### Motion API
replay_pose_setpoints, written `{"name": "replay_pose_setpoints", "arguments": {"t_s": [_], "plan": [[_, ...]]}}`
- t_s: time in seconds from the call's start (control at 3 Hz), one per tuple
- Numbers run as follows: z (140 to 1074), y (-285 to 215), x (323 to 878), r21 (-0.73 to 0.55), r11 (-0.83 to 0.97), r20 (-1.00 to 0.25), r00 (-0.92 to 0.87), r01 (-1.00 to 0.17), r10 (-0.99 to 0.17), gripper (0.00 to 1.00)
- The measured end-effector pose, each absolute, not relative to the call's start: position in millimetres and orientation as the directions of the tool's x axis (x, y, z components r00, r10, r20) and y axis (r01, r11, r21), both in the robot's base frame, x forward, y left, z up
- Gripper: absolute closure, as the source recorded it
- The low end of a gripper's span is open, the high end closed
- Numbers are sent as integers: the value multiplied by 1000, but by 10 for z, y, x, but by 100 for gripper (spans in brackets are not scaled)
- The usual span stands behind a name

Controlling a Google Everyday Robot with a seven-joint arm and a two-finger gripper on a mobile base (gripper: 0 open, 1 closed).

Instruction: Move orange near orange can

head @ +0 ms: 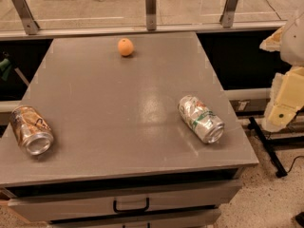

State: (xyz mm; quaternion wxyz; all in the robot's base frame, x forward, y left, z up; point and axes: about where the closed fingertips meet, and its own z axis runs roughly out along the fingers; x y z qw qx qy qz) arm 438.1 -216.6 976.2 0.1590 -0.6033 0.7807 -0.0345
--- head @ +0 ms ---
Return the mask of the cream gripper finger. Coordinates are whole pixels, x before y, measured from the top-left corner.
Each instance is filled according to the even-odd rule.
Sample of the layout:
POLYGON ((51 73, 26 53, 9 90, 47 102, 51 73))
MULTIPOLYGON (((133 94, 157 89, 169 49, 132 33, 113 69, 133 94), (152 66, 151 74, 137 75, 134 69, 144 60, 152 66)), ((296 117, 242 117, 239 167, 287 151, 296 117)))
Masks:
POLYGON ((269 132, 285 128, 304 106, 304 67, 293 66, 285 74, 277 73, 270 90, 262 127, 269 132))
POLYGON ((269 52, 280 51, 282 33, 283 27, 278 28, 272 35, 261 42, 259 48, 269 52))

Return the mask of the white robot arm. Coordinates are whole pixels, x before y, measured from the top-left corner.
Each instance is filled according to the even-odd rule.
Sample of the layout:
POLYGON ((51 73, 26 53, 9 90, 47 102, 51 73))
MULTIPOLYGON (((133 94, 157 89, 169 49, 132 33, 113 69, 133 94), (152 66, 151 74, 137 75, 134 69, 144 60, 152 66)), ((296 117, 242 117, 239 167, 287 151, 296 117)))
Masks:
POLYGON ((261 49, 278 51, 280 59, 292 67, 276 73, 270 89, 270 102, 264 111, 262 127, 269 132, 285 128, 304 106, 304 13, 297 11, 285 26, 262 41, 261 49))

